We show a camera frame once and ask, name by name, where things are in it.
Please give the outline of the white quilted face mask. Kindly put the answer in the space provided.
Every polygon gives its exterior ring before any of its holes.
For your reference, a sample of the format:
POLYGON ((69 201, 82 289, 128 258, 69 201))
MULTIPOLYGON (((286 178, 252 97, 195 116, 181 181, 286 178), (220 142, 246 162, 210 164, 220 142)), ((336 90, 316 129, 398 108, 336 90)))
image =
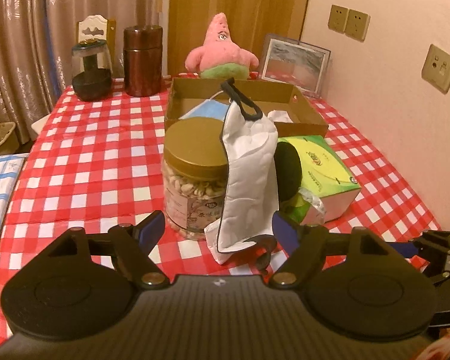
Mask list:
POLYGON ((265 252, 255 266, 264 271, 277 241, 272 217, 279 208, 274 154, 278 132, 262 110, 235 87, 221 83, 230 106, 223 123, 221 142, 228 163, 223 211, 205 228, 205 239, 217 263, 253 246, 265 252))

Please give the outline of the black round cushion puff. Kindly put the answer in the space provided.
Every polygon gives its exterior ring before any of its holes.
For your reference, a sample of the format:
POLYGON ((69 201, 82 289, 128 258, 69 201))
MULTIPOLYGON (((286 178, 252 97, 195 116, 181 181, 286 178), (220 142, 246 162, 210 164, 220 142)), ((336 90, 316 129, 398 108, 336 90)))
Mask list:
POLYGON ((274 153, 278 198, 283 203, 293 198, 302 184, 302 165, 295 147, 279 141, 274 153))

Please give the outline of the blue surgical mask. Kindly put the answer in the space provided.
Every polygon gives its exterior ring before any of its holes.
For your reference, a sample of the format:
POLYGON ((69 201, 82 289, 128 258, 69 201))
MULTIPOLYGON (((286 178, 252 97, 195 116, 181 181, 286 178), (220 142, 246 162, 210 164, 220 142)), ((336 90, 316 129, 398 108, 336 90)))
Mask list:
POLYGON ((195 106, 193 109, 187 111, 184 115, 180 116, 179 119, 204 117, 224 121, 230 102, 228 103, 219 102, 217 100, 217 96, 219 94, 224 94, 224 91, 220 90, 216 94, 212 95, 211 98, 205 99, 200 104, 195 106))

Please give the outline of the white sock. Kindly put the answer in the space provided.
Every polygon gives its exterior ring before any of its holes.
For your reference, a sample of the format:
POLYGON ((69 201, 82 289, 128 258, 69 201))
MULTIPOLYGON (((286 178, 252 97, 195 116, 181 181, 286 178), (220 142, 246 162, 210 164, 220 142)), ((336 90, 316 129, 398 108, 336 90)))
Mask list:
POLYGON ((277 111, 277 110, 270 111, 267 114, 267 118, 275 124, 277 124, 277 123, 292 124, 293 123, 293 120, 291 119, 291 117, 289 116, 289 113, 287 111, 277 111))

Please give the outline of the green tissue box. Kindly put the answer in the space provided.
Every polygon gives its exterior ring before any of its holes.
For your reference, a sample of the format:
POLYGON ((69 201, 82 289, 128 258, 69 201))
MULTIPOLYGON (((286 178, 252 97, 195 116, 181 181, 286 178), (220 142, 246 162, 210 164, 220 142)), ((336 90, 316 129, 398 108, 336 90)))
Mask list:
POLYGON ((348 210, 361 186, 355 176, 321 136, 288 136, 298 152, 302 180, 298 193, 280 210, 298 224, 325 224, 348 210))

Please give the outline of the red white checkered tablecloth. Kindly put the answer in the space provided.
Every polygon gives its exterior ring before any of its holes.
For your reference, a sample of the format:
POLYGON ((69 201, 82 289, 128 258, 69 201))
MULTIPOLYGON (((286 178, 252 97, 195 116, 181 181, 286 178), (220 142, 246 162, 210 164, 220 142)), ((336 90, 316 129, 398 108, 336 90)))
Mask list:
MULTIPOLYGON (((312 107, 328 123, 327 143, 362 189, 335 233, 363 226, 405 241, 439 223, 418 194, 362 133, 323 100, 312 107)), ((21 171, 0 238, 0 296, 5 283, 67 228, 104 233, 140 222, 163 206, 161 154, 167 94, 130 97, 117 81, 103 102, 60 96, 21 171)), ((0 307, 0 344, 9 327, 0 307)))

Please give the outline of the gold-lid nut jar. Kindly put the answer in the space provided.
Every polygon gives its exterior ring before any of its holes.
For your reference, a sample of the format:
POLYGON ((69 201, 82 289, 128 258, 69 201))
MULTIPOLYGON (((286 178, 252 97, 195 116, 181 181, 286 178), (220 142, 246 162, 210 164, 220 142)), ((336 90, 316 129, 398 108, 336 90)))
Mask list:
POLYGON ((203 240, 205 228, 223 211, 228 172, 223 126, 218 119, 192 117, 166 130, 164 208, 170 226, 184 238, 203 240))

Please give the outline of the beige basket on floor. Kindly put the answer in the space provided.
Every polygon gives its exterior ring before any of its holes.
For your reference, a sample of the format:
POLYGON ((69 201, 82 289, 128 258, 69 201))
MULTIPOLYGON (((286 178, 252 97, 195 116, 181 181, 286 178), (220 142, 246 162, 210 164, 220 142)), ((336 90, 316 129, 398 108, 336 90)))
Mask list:
POLYGON ((19 147, 15 122, 0 123, 0 155, 12 155, 19 147))

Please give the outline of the framed sand picture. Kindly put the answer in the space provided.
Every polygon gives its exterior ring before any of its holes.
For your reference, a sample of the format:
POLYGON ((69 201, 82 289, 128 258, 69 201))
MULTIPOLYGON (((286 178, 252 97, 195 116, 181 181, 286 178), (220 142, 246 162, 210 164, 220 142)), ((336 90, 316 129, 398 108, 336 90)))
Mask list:
POLYGON ((320 98, 331 56, 329 49, 269 33, 258 72, 263 80, 289 83, 320 98))

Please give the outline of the brown wooden canister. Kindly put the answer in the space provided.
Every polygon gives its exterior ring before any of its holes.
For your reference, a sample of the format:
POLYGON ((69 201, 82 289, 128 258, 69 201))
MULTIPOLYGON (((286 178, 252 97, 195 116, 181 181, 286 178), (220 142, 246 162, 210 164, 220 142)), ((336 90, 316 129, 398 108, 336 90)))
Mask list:
POLYGON ((147 97, 161 90, 163 30, 159 25, 123 31, 124 85, 128 95, 147 97))

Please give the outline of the pink starfish plush toy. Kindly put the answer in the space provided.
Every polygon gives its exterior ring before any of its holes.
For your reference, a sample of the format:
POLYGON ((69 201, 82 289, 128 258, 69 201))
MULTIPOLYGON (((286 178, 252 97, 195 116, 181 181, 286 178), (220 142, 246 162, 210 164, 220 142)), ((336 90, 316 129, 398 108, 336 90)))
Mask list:
POLYGON ((246 80, 259 60, 232 41, 227 17, 220 12, 209 23, 203 44, 188 53, 184 66, 202 79, 246 80))

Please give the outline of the white wooden chair back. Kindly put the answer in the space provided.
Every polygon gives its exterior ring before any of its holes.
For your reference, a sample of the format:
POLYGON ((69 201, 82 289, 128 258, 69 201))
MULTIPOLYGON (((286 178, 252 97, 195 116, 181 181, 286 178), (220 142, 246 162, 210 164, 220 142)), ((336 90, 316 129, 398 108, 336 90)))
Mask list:
POLYGON ((111 64, 114 64, 116 27, 116 19, 107 19, 102 15, 87 16, 76 24, 76 42, 80 43, 91 39, 106 41, 111 64))

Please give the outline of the wooden door panel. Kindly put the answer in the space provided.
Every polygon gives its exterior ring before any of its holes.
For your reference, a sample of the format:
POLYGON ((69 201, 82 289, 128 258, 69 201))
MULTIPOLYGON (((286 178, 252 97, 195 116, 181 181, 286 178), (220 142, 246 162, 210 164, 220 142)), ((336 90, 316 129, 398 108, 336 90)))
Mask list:
POLYGON ((185 70, 188 53, 202 44, 212 18, 226 15, 232 41, 261 56, 266 35, 299 39, 308 0, 169 0, 167 71, 185 70))

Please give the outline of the single wall socket plate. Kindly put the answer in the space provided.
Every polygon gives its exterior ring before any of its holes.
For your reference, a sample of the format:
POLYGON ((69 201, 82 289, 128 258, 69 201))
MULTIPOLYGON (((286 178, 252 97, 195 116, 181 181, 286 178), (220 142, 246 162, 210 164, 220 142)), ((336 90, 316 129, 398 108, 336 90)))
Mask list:
POLYGON ((431 44, 424 61, 421 77, 441 93, 447 94, 450 90, 450 54, 431 44))

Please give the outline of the double wall socket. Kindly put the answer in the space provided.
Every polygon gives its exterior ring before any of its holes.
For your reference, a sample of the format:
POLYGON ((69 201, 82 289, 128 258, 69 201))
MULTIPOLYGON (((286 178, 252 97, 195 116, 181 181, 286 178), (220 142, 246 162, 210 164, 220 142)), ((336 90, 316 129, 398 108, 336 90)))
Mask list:
POLYGON ((337 33, 344 33, 356 41, 365 41, 370 19, 371 17, 367 13, 331 5, 328 28, 337 33))

